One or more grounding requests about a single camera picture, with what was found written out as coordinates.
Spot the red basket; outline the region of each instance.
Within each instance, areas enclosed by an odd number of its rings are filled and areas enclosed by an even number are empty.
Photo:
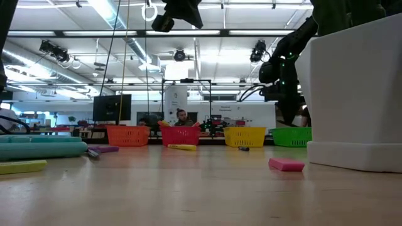
[[[163,145],[190,144],[197,145],[200,138],[200,128],[190,126],[160,127]]]
[[[120,147],[144,146],[148,144],[149,127],[106,126],[109,144]]]

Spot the yellow marker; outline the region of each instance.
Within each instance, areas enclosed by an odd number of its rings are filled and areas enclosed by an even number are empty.
[[[186,150],[186,151],[195,151],[197,150],[196,145],[187,145],[187,144],[169,144],[168,148]]]
[[[0,163],[0,175],[41,171],[47,164],[46,160]]]

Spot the pink sponge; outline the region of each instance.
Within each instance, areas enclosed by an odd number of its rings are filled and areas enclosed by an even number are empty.
[[[268,165],[280,171],[302,171],[304,168],[303,162],[292,159],[270,158]]]

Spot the green basket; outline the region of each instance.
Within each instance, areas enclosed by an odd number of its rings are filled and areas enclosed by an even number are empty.
[[[284,127],[272,129],[275,145],[285,147],[307,147],[312,141],[311,127]]]

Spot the white planter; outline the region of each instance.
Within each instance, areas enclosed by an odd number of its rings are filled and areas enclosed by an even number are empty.
[[[402,173],[402,14],[312,40],[296,69],[312,163]]]

